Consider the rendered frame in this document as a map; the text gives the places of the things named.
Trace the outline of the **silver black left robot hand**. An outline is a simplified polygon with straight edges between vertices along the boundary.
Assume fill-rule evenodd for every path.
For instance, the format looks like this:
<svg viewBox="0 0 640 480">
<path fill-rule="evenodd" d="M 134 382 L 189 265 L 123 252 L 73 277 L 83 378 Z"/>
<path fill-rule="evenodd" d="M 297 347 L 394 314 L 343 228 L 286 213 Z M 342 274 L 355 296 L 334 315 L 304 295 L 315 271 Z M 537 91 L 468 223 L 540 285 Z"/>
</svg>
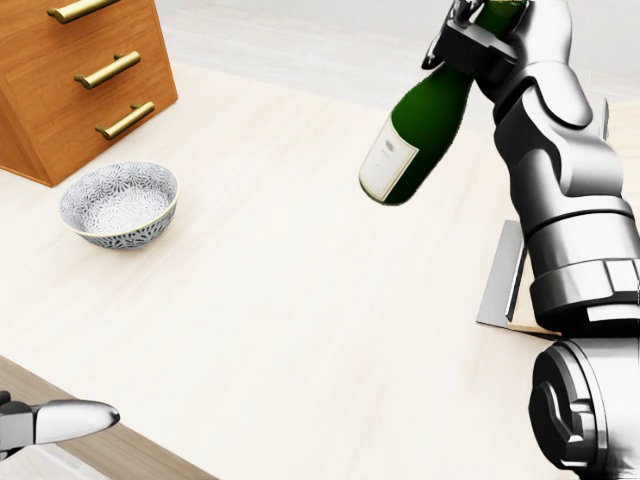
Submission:
<svg viewBox="0 0 640 480">
<path fill-rule="evenodd" d="M 119 411 L 106 403 L 65 399 L 28 405 L 0 390 L 0 462 L 25 447 L 82 438 L 119 421 Z"/>
</svg>

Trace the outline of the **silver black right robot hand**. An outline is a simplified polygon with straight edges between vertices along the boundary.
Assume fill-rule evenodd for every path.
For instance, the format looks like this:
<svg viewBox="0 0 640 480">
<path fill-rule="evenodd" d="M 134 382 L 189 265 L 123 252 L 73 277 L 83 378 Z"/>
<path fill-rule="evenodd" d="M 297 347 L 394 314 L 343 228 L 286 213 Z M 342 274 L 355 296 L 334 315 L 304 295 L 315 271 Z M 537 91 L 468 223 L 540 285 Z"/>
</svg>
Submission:
<svg viewBox="0 0 640 480">
<path fill-rule="evenodd" d="M 494 103 L 496 123 L 533 86 L 553 120 L 583 129 L 593 113 L 569 65 L 571 42 L 566 0 L 452 0 L 422 68 L 471 76 Z"/>
</svg>

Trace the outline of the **grey patterned bowl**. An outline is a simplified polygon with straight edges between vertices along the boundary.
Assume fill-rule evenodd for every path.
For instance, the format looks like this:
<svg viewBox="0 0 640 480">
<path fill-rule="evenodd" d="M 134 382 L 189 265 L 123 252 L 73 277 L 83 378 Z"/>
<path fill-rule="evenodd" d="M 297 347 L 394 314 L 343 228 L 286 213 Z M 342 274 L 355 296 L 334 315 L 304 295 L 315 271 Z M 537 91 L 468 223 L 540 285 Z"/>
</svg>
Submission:
<svg viewBox="0 0 640 480">
<path fill-rule="evenodd" d="M 154 162 L 123 161 L 95 169 L 64 192 L 59 215 L 87 242 L 106 249 L 144 247 L 172 222 L 179 198 L 174 173 Z"/>
</svg>

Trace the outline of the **green wine bottle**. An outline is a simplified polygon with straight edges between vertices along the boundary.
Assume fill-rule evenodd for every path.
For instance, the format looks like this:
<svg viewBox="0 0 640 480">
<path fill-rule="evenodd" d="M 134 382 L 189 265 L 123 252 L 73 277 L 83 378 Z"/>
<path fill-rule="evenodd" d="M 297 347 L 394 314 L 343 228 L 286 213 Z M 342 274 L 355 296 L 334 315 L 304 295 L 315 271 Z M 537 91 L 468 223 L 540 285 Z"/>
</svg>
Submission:
<svg viewBox="0 0 640 480">
<path fill-rule="evenodd" d="M 383 205 L 407 202 L 445 156 L 474 81 L 501 83 L 516 64 L 505 42 L 527 0 L 453 0 L 422 62 L 429 75 L 394 106 L 359 171 Z"/>
</svg>

